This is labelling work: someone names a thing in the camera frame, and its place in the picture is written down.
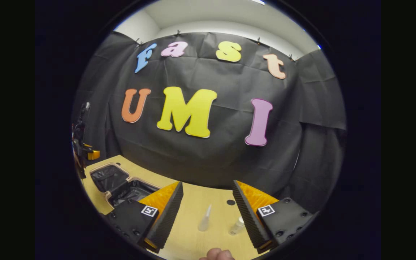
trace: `foam letter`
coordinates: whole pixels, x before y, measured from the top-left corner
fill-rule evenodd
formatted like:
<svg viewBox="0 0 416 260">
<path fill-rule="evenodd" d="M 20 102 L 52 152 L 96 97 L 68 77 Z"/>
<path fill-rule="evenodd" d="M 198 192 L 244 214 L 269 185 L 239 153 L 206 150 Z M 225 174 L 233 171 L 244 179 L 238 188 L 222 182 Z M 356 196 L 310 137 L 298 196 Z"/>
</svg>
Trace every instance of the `foam letter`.
<svg viewBox="0 0 416 260">
<path fill-rule="evenodd" d="M 125 92 L 123 107 L 122 107 L 122 118 L 124 121 L 129 123 L 134 123 L 139 120 L 140 116 L 142 115 L 142 109 L 144 109 L 144 103 L 146 102 L 147 96 L 150 94 L 150 89 L 143 88 L 139 91 L 139 101 L 137 102 L 137 108 L 134 114 L 129 112 L 129 106 L 133 100 L 134 94 L 136 94 L 135 89 L 128 89 Z"/>
<path fill-rule="evenodd" d="M 176 131 L 180 132 L 190 117 L 190 123 L 185 128 L 185 132 L 195 137 L 209 138 L 208 117 L 211 103 L 218 97 L 216 92 L 200 89 L 195 92 L 187 105 L 180 87 L 167 87 L 163 90 L 163 93 L 165 93 L 166 99 L 161 119 L 157 122 L 158 128 L 171 130 L 173 124 L 170 119 L 173 115 Z"/>
<path fill-rule="evenodd" d="M 255 111 L 250 135 L 245 138 L 245 143 L 247 145 L 264 146 L 267 143 L 264 135 L 266 134 L 267 119 L 269 112 L 272 110 L 272 104 L 264 99 L 252 99 L 251 103 Z"/>
<path fill-rule="evenodd" d="M 164 49 L 161 52 L 162 56 L 171 56 L 171 57 L 179 57 L 182 56 L 182 54 L 184 54 L 184 49 L 188 46 L 189 44 L 186 42 L 175 42 L 175 43 L 171 43 L 170 45 L 168 45 L 168 48 Z"/>
<path fill-rule="evenodd" d="M 283 61 L 279 60 L 275 54 L 263 55 L 267 60 L 267 68 L 269 72 L 277 79 L 285 79 L 285 73 L 280 71 L 279 65 L 283 66 Z"/>
<path fill-rule="evenodd" d="M 137 67 L 134 73 L 139 72 L 143 67 L 145 67 L 148 64 L 148 61 L 146 59 L 150 59 L 150 56 L 152 56 L 152 49 L 155 49 L 156 46 L 157 44 L 154 43 L 147 49 L 139 53 L 139 55 L 137 55 Z"/>
<path fill-rule="evenodd" d="M 238 43 L 221 42 L 218 48 L 220 51 L 216 51 L 216 57 L 220 60 L 237 62 L 242 58 L 242 55 L 238 52 L 242 48 Z"/>
</svg>

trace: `finger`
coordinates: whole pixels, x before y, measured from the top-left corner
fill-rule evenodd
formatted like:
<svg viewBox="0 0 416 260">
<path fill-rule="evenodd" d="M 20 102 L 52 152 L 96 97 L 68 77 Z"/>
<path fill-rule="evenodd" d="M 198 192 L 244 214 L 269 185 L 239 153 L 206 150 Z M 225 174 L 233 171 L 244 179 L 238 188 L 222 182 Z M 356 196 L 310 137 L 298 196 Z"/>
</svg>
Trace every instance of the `finger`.
<svg viewBox="0 0 416 260">
<path fill-rule="evenodd" d="M 216 260 L 234 260 L 234 258 L 229 250 L 224 250 L 218 254 Z"/>
<path fill-rule="evenodd" d="M 219 253 L 221 253 L 221 248 L 215 247 L 215 248 L 208 250 L 208 253 L 207 253 L 208 260 L 216 260 L 216 257 L 218 256 Z"/>
</svg>

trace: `black fabric backdrop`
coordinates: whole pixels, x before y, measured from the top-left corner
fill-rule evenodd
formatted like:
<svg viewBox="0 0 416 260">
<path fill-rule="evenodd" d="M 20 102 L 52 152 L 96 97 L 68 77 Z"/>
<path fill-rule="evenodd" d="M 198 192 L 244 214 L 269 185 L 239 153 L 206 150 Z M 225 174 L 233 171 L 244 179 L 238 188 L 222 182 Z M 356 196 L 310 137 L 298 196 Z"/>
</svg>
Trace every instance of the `black fabric backdrop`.
<svg viewBox="0 0 416 260">
<path fill-rule="evenodd" d="M 185 41 L 180 57 L 163 57 L 168 44 Z M 241 45 L 236 63 L 220 61 L 215 51 L 222 41 Z M 137 54 L 153 43 L 148 64 L 137 74 Z M 286 79 L 272 76 L 264 54 L 284 62 Z M 182 89 L 188 102 L 199 89 L 218 94 L 211 106 L 210 137 L 184 130 L 158 129 L 166 87 Z M 122 119 L 125 91 L 149 88 L 152 93 L 136 123 Z M 134 112 L 139 95 L 133 97 Z M 246 145 L 253 119 L 253 98 L 271 102 L 266 146 Z M 104 160 L 122 155 L 155 173 L 187 183 L 231 188 L 234 179 L 281 199 L 290 196 L 315 212 L 328 199 L 337 180 L 345 146 L 345 110 L 335 74 L 322 51 L 291 61 L 264 44 L 222 33 L 184 33 L 142 46 L 112 33 L 84 72 L 72 120 L 83 102 L 91 103 L 84 142 L 101 151 Z"/>
</svg>

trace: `white wall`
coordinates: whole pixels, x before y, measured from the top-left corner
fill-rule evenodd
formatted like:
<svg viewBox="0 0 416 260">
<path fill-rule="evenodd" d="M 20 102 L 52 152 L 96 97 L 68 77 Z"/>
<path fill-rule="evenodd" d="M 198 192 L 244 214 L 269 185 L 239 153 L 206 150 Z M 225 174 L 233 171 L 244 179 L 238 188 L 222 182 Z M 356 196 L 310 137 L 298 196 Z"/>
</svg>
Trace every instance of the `white wall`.
<svg viewBox="0 0 416 260">
<path fill-rule="evenodd" d="M 139 42 L 146 43 L 156 38 L 155 35 L 160 31 L 160 27 L 144 10 L 140 10 L 124 20 L 115 31 L 133 40 L 139 38 Z"/>
<path fill-rule="evenodd" d="M 178 30 L 180 30 L 181 33 L 194 33 L 198 31 L 229 33 L 253 40 L 257 40 L 258 37 L 260 37 L 260 41 L 262 43 L 271 46 L 272 48 L 275 48 L 286 55 L 291 54 L 294 59 L 303 56 L 302 51 L 298 50 L 295 46 L 280 38 L 279 36 L 253 26 L 225 21 L 198 21 L 181 23 L 160 30 L 155 35 L 155 38 L 176 34 Z"/>
</svg>

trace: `black trash bag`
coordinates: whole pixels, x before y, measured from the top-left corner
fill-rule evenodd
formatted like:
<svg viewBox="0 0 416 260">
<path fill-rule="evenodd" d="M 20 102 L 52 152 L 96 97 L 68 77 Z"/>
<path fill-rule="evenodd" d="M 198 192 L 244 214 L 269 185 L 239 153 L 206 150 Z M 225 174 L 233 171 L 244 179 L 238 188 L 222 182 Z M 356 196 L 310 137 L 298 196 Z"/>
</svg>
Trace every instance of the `black trash bag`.
<svg viewBox="0 0 416 260">
<path fill-rule="evenodd" d="M 158 190 L 138 179 L 127 182 L 128 174 L 114 165 L 91 172 L 91 178 L 99 191 L 111 192 L 109 203 L 114 207 L 128 199 L 139 201 Z"/>
</svg>

